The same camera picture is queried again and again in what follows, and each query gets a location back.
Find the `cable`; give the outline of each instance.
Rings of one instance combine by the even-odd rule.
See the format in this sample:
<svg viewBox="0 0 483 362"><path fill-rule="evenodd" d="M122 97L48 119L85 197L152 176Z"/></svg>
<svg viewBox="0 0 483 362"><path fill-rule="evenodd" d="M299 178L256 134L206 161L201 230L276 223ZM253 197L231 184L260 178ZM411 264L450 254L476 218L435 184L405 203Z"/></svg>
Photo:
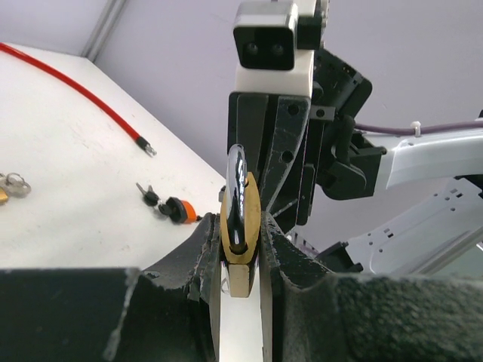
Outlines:
<svg viewBox="0 0 483 362"><path fill-rule="evenodd" d="M438 126L421 127L421 134L441 133L452 130L471 130L473 128L483 128L483 122L461 122L451 124L440 124ZM355 124L356 130L364 130L366 132L392 134L394 136L413 136L413 128L390 128L369 126L367 124Z"/></svg>
<svg viewBox="0 0 483 362"><path fill-rule="evenodd" d="M51 66L41 62L40 60L37 60L34 57L31 57L30 55L25 54L22 51L18 51L17 49L10 47L9 45L6 45L5 43L0 43L0 51L4 51L7 54L10 54L17 59L23 60L24 62L39 68L40 70L43 70L44 72L54 76L55 78L59 79L60 81L63 81L65 84L69 85L70 87L74 88L76 91L78 91L80 94L82 94L84 97L89 99L92 103L94 103L96 106L101 108L112 120L117 123L133 140L134 142L149 156L155 156L156 151L154 150L153 147L149 144L148 141L144 137L138 134L138 132L133 129L129 123L126 122L120 115L118 115L114 109L109 107L107 104L105 104L100 98L96 97L93 93L91 93L87 88L83 87L76 81L74 81L72 78L68 77L67 75L63 74L62 72L59 72L58 70L52 68Z"/></svg>

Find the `white table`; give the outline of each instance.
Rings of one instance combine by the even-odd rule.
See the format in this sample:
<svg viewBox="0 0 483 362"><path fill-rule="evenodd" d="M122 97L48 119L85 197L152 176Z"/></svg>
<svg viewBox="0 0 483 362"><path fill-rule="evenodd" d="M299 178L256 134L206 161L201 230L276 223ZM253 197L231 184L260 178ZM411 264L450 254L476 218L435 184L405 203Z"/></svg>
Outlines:
<svg viewBox="0 0 483 362"><path fill-rule="evenodd" d="M145 268L158 261L185 241L195 225L159 219L141 201L136 182L151 184L162 198L190 201L200 215L218 212L224 178L163 120L86 59L16 48L92 91L158 154L146 155L75 90L0 53L0 172L20 173L32 186L27 198L12 198L0 207L0 268ZM221 320L222 361L228 360L227 351L232 362L234 357L262 360L258 280L249 299L222 295ZM246 336L244 345L237 344L240 335Z"/></svg>

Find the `white cable tie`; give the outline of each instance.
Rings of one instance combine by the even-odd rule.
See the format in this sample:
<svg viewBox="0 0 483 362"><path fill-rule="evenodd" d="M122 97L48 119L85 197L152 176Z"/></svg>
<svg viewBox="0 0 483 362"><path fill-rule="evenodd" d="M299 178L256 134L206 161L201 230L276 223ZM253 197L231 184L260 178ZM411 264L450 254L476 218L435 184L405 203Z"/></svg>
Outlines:
<svg viewBox="0 0 483 362"><path fill-rule="evenodd" d="M421 137L421 122L414 121L411 123L411 128L414 129L414 136Z"/></svg>

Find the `camera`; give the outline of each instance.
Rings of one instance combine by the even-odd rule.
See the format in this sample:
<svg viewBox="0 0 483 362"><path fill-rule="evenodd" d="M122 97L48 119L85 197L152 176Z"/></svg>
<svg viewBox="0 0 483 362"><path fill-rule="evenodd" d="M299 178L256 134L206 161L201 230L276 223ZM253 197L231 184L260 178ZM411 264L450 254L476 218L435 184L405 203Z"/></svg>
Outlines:
<svg viewBox="0 0 483 362"><path fill-rule="evenodd" d="M244 2L233 36L247 69L292 70L297 49L298 8L291 2Z"/></svg>

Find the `wall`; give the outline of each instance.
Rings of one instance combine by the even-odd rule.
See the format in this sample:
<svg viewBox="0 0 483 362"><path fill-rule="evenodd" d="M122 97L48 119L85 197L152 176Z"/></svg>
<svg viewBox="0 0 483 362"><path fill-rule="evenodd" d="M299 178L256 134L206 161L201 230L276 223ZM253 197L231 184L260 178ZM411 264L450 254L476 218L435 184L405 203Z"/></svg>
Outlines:
<svg viewBox="0 0 483 362"><path fill-rule="evenodd" d="M221 173L237 61L238 2L130 0L97 65ZM374 92L361 123L405 127L468 121L483 108L481 0L332 0L327 48ZM301 234L321 249L388 221L444 180L358 201L321 192Z"/></svg>
<svg viewBox="0 0 483 362"><path fill-rule="evenodd" d="M0 0L0 41L80 55L107 0Z"/></svg>

